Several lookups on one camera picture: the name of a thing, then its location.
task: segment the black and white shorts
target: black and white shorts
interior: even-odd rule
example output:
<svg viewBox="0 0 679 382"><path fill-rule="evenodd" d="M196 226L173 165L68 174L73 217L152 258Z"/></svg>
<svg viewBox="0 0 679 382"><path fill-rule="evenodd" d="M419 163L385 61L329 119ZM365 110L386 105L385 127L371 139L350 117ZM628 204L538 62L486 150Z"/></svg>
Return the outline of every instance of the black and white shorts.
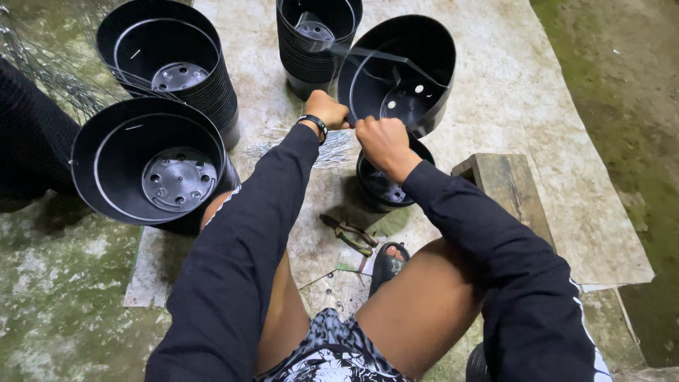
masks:
<svg viewBox="0 0 679 382"><path fill-rule="evenodd" d="M340 321L337 311L323 309L297 349L256 382L371 381L410 382L391 366L352 315Z"/></svg>

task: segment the thigh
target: thigh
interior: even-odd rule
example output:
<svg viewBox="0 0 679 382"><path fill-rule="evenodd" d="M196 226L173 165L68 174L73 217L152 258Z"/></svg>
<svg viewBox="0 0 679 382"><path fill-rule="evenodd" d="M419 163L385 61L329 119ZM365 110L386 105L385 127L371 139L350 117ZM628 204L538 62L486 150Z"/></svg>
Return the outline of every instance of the thigh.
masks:
<svg viewBox="0 0 679 382"><path fill-rule="evenodd" d="M283 361L309 332L309 315L290 271L288 252L276 269L269 310L257 349L255 375Z"/></svg>
<svg viewBox="0 0 679 382"><path fill-rule="evenodd" d="M389 363L410 378L450 350L480 311L456 252L435 240L356 312L365 334Z"/></svg>

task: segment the black slipper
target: black slipper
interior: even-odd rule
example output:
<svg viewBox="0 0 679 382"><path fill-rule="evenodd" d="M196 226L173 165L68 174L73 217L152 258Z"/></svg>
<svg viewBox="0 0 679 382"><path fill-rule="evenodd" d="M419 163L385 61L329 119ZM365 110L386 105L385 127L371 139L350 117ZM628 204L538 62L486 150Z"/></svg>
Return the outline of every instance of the black slipper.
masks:
<svg viewBox="0 0 679 382"><path fill-rule="evenodd" d="M401 251L403 260L386 254L387 248L391 247L392 245L396 247L397 251ZM377 292L380 285L398 275L408 260L410 260L410 255L408 254L408 251L405 250L403 243L398 244L390 242L381 246L377 257L375 257L375 265L373 266L373 281L370 283L370 294L368 295L368 298Z"/></svg>

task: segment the sleeve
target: sleeve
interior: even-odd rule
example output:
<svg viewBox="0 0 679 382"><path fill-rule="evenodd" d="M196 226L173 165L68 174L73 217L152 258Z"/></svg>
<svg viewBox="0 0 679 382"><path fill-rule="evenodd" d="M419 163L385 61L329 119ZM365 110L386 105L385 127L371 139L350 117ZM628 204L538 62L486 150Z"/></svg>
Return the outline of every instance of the sleeve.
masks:
<svg viewBox="0 0 679 382"><path fill-rule="evenodd" d="M293 126L205 226L168 299L172 326L147 381L252 378L274 273L317 157L314 132Z"/></svg>
<svg viewBox="0 0 679 382"><path fill-rule="evenodd" d="M552 247L461 177L421 162L403 184L486 291L493 381L611 381L584 327L579 289Z"/></svg>

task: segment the hand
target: hand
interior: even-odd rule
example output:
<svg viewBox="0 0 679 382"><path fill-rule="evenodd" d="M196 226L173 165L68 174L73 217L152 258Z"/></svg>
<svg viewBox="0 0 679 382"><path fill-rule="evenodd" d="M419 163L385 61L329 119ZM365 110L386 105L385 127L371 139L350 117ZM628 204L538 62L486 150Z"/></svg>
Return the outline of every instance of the hand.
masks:
<svg viewBox="0 0 679 382"><path fill-rule="evenodd" d="M305 113L319 117L325 123L328 131L349 128L349 122L344 119L349 114L349 108L337 103L333 97L330 97L323 90L314 90L311 93L311 96L306 101ZM318 127L315 123L311 121L302 121L300 123L313 128L318 135Z"/></svg>
<svg viewBox="0 0 679 382"><path fill-rule="evenodd" d="M363 155L375 168L402 185L422 159L410 150L408 132L398 118L373 117L356 123L356 138L363 146Z"/></svg>

